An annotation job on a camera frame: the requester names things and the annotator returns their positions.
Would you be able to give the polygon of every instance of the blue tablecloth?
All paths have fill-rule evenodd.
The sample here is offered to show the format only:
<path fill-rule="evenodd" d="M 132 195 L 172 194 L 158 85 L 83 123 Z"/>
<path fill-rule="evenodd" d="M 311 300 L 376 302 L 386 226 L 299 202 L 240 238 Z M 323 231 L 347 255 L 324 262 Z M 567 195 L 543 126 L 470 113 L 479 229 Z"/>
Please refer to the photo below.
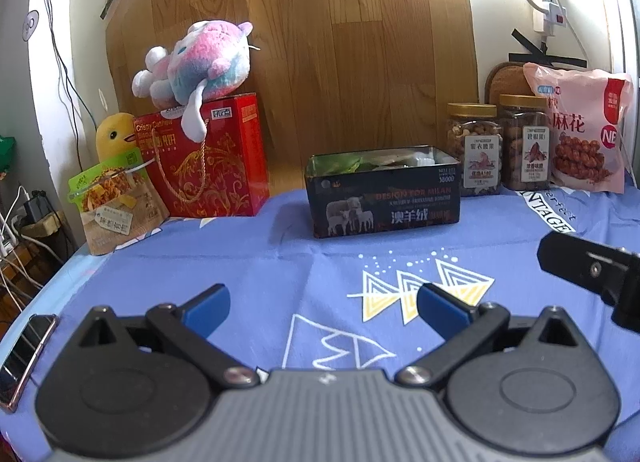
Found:
<path fill-rule="evenodd" d="M 540 239 L 565 226 L 640 251 L 640 191 L 504 190 L 463 199 L 455 225 L 324 240 L 312 237 L 306 193 L 295 191 L 272 198 L 257 217 L 169 221 L 106 257 L 81 251 L 31 305 L 32 313 L 58 311 L 61 322 L 17 413 L 0 413 L 0 429 L 25 461 L 49 453 L 34 418 L 35 385 L 92 306 L 143 314 L 160 302 L 181 304 L 216 282 L 228 286 L 231 312 L 209 340 L 263 370 L 382 368 L 393 375 L 442 341 L 412 304 L 424 280 L 452 291 L 488 288 L 482 299 L 513 314 L 560 305 L 620 389 L 622 422 L 640 408 L 640 335 L 612 324 L 597 296 L 541 271 Z M 11 342 L 11 335 L 2 341 L 0 356 Z M 640 431 L 631 437 L 640 439 Z M 632 460 L 633 449 L 640 456 L 640 441 L 628 448 L 620 442 L 609 450 L 616 460 Z"/>

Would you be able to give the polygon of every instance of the blue gripper pad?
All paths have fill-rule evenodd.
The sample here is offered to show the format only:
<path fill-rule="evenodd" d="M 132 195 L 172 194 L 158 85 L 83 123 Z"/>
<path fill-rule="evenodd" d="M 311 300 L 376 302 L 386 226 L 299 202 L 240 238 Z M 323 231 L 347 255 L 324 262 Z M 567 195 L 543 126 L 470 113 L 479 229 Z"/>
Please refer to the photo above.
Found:
<path fill-rule="evenodd" d="M 417 305 L 420 317 L 445 341 L 471 324 L 471 311 L 475 309 L 433 283 L 425 283 L 418 290 Z"/>
<path fill-rule="evenodd" d="M 229 315 L 231 295 L 225 285 L 214 285 L 180 307 L 181 322 L 205 339 Z"/>

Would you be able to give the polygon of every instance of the yellow duck plush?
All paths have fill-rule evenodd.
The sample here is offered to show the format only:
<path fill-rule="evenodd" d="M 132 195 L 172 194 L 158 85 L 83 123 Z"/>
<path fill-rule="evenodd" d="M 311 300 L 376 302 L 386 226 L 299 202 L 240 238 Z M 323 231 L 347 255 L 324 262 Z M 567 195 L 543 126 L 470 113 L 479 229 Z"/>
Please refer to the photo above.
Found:
<path fill-rule="evenodd" d="M 133 116 L 126 112 L 113 114 L 102 121 L 95 132 L 95 150 L 103 162 L 137 147 Z"/>

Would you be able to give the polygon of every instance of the gold rope handle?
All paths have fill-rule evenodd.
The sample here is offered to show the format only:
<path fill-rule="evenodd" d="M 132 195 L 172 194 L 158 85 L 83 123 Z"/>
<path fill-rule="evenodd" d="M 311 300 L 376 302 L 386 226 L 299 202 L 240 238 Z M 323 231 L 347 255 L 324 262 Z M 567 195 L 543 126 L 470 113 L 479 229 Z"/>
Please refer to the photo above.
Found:
<path fill-rule="evenodd" d="M 204 121 L 205 128 L 207 127 L 208 124 L 209 124 L 209 120 L 207 119 L 206 121 Z M 160 161 L 160 154 L 158 153 L 158 145 L 156 144 L 155 128 L 151 129 L 151 140 L 154 143 L 154 154 L 156 155 L 156 161 L 158 162 L 158 169 L 160 170 L 160 175 L 162 175 L 162 180 L 164 181 L 164 184 L 166 184 L 166 187 L 169 188 L 169 191 L 172 194 L 174 194 L 174 197 L 176 197 L 180 202 L 184 204 L 191 204 L 192 202 L 196 202 L 200 198 L 200 195 L 202 195 L 204 192 L 204 180 L 206 176 L 206 171 L 204 168 L 204 146 L 205 146 L 205 142 L 207 141 L 207 138 L 205 137 L 202 140 L 202 144 L 200 145 L 200 169 L 202 170 L 202 177 L 200 178 L 200 189 L 198 190 L 196 195 L 194 195 L 192 198 L 186 198 L 185 196 L 175 191 L 174 187 L 169 183 L 169 180 L 166 178 L 166 175 L 164 174 L 164 169 L 162 168 L 162 163 Z"/>

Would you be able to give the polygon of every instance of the pink and blue plush toy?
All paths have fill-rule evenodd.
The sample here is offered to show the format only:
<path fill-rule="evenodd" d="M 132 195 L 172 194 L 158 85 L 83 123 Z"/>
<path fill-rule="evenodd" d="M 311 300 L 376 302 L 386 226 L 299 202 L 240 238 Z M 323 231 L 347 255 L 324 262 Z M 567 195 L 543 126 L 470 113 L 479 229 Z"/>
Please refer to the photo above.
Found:
<path fill-rule="evenodd" d="M 227 96 L 249 75 L 247 36 L 252 29 L 249 22 L 239 26 L 224 20 L 195 23 L 171 54 L 165 48 L 147 53 L 147 70 L 133 78 L 134 96 L 151 96 L 160 110 L 184 105 L 182 130 L 192 141 L 201 143 L 207 135 L 200 116 L 202 103 Z"/>

